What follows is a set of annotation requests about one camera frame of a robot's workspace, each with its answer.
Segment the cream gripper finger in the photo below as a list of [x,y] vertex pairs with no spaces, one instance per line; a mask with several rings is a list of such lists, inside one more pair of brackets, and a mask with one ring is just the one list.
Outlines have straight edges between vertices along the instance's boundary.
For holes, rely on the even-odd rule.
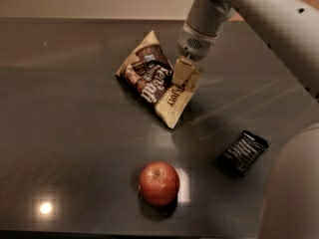
[[195,62],[189,57],[179,56],[174,64],[172,82],[181,87],[190,77],[195,68]]

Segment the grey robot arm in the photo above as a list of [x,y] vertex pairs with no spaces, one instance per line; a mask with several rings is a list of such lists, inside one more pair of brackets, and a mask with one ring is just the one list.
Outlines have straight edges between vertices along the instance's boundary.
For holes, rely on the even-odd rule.
[[[176,233],[197,239],[319,239],[318,12],[300,0],[210,0],[235,9],[263,40],[236,30],[191,118],[177,128],[191,200]],[[244,177],[217,156],[246,125],[272,146]]]

